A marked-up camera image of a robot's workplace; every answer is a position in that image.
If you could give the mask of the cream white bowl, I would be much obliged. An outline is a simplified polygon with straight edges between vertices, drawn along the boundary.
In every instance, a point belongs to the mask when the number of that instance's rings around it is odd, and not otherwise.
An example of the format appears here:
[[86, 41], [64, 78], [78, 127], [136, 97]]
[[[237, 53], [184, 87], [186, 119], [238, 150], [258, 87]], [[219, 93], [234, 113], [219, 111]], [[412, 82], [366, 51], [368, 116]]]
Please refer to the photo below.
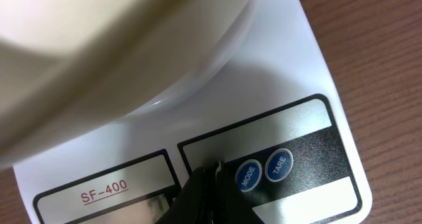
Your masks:
[[183, 99], [257, 0], [1, 0], [1, 167]]

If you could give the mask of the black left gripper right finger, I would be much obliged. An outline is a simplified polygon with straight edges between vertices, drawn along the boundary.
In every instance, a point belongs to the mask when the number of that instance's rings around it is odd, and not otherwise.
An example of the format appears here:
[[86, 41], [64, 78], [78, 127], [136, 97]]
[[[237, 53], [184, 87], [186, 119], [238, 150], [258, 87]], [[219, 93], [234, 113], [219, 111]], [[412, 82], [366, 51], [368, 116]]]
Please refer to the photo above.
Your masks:
[[263, 224], [227, 172], [224, 163], [217, 161], [215, 165], [214, 223]]

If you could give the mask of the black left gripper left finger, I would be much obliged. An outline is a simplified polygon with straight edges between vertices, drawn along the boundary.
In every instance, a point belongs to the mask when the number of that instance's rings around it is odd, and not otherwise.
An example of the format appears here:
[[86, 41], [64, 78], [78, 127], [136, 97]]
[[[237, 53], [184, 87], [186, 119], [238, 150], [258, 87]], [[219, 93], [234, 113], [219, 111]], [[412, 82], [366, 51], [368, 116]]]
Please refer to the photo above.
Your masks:
[[212, 223], [211, 196], [214, 170], [197, 168], [182, 188], [172, 206], [157, 221], [159, 224]]

